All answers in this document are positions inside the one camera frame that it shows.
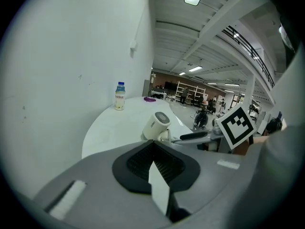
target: brown wall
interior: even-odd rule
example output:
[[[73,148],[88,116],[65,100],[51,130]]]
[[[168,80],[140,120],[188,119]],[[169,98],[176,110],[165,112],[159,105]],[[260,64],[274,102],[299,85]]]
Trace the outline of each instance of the brown wall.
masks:
[[[180,81],[181,83],[184,84],[188,84],[191,86],[198,86],[202,89],[205,89],[205,93],[208,94],[208,100],[211,98],[214,98],[214,96],[216,95],[216,97],[218,98],[218,95],[220,96],[225,96],[225,93],[222,91],[219,91],[215,88],[209,87],[207,85],[204,85],[202,83],[198,83],[189,79],[185,79],[179,76],[175,76],[175,75],[170,75],[170,74],[163,74],[163,73],[158,73],[158,72],[154,72],[156,74],[156,78],[154,79],[153,82],[153,86],[157,86],[157,85],[161,85],[162,87],[164,87],[165,82],[172,82],[172,83],[176,83],[178,84],[178,81]]]

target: railing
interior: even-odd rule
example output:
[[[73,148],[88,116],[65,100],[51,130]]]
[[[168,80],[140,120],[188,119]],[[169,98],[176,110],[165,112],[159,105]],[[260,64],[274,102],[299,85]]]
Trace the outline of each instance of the railing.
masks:
[[[241,45],[248,52],[248,54],[259,64],[259,66],[262,68],[263,73],[265,73],[265,76],[268,78],[268,82],[271,84],[271,87],[273,88],[275,83],[264,61],[258,55],[257,51],[251,46],[251,44],[237,30],[235,30],[231,26],[225,28],[223,30],[223,33],[231,37],[234,41],[236,41],[239,45]]]

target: water bottle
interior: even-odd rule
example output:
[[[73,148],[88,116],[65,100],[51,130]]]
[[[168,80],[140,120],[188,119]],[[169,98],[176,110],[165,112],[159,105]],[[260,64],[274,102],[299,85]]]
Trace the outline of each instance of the water bottle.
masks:
[[[114,107],[116,110],[123,110],[124,104],[125,104],[125,86],[124,86],[124,82],[119,82],[115,91]]]

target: purple object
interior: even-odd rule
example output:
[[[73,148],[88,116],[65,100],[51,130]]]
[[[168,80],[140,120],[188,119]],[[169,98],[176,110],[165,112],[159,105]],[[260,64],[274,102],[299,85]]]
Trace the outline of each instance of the purple object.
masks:
[[[147,102],[155,102],[156,100],[154,98],[151,97],[144,97],[144,100]]]

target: white table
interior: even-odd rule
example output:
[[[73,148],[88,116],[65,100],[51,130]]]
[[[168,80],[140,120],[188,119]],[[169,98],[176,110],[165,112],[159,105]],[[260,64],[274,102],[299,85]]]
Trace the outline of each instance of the white table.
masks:
[[[140,142],[142,131],[155,112],[165,113],[171,120],[169,129],[172,136],[192,133],[172,112],[168,102],[156,99],[146,102],[143,97],[126,99],[124,110],[118,111],[110,106],[93,122],[89,128],[83,145],[81,157],[117,148],[123,145]]]
[[[166,98],[166,93],[160,93],[160,92],[155,92],[155,91],[152,91],[152,95],[153,94],[162,94],[163,95],[163,100],[165,100],[165,98]]]

